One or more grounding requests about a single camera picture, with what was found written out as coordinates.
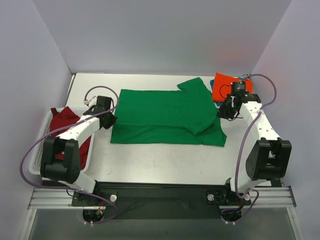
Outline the green t-shirt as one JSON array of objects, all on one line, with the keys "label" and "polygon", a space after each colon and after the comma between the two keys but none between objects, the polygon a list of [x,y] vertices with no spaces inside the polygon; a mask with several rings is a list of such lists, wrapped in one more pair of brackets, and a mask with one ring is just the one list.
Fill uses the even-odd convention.
[{"label": "green t-shirt", "polygon": [[115,110],[112,144],[180,144],[224,147],[211,92],[199,77],[177,90],[122,89]]}]

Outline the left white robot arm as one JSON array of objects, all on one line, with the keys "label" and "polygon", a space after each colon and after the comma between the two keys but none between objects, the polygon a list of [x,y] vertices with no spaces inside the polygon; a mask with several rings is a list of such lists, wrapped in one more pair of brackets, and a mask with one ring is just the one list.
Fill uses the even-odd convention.
[{"label": "left white robot arm", "polygon": [[116,123],[112,106],[111,97],[98,96],[68,130],[43,142],[40,175],[84,192],[83,200],[90,206],[101,201],[101,193],[95,189],[96,181],[81,170],[80,147],[96,131]]}]

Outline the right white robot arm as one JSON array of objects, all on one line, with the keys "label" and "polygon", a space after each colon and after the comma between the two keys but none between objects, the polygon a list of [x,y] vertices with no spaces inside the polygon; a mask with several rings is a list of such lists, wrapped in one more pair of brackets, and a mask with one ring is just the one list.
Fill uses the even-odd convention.
[{"label": "right white robot arm", "polygon": [[247,91],[242,80],[231,83],[231,92],[218,109],[217,117],[233,121],[241,116],[247,124],[235,176],[229,180],[230,187],[221,192],[222,200],[227,204],[233,204],[259,184],[286,175],[292,144],[276,133],[264,108],[260,97]]}]

